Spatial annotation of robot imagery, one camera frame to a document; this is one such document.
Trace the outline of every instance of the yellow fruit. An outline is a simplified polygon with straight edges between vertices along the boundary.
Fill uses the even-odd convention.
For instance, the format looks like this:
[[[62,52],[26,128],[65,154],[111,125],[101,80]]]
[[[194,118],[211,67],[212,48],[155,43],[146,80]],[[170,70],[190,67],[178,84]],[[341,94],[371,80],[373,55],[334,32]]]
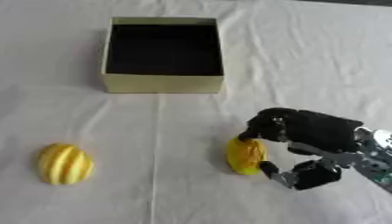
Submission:
[[[260,172],[259,163],[267,160],[267,151],[262,142],[249,139],[246,142],[235,138],[227,145],[227,162],[242,175]]]
[[[71,144],[54,143],[38,157],[42,179],[52,185],[71,185],[87,178],[93,170],[91,157]]]

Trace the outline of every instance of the open box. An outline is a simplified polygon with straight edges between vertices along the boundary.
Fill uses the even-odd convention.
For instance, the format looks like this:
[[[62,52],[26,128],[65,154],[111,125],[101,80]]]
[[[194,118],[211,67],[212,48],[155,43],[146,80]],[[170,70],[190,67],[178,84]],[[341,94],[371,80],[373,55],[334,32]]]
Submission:
[[[114,17],[101,75],[110,93],[217,93],[223,65],[216,20]]]

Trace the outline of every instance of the robotic hand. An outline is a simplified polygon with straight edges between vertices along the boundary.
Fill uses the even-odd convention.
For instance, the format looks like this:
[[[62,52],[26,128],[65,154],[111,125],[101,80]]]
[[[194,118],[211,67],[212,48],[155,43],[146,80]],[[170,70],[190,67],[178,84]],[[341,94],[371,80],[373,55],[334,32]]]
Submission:
[[[307,110],[268,108],[248,122],[238,138],[264,138],[289,143],[288,150],[300,155],[320,156],[279,171],[270,161],[259,164],[269,177],[297,190],[338,181],[341,168],[358,172],[392,192],[392,132],[370,131],[360,121]]]

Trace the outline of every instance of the white fabric surface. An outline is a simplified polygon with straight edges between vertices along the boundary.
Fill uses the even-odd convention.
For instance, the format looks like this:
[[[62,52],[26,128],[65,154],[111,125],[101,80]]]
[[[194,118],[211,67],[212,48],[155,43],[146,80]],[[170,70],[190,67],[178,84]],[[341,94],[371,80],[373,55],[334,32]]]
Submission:
[[[112,16],[219,19],[220,94],[105,94]],[[234,175],[225,143],[260,109],[311,109],[392,129],[392,8],[293,0],[0,0],[0,222],[392,222],[392,195],[355,171],[305,192]],[[94,176],[39,181],[32,155],[78,144]],[[268,143],[286,169],[307,157]]]

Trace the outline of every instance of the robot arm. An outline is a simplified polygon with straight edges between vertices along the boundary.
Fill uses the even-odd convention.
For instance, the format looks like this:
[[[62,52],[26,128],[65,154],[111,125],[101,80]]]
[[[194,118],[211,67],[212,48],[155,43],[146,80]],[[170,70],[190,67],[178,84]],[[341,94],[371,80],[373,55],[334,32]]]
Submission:
[[[354,130],[363,123],[307,110],[269,108],[248,122],[238,138],[264,138],[288,142],[288,150],[300,155],[317,155],[319,160],[297,164],[291,171],[279,171],[270,161],[260,163],[261,170],[289,188],[297,190],[338,181],[341,169],[350,167],[357,157]]]

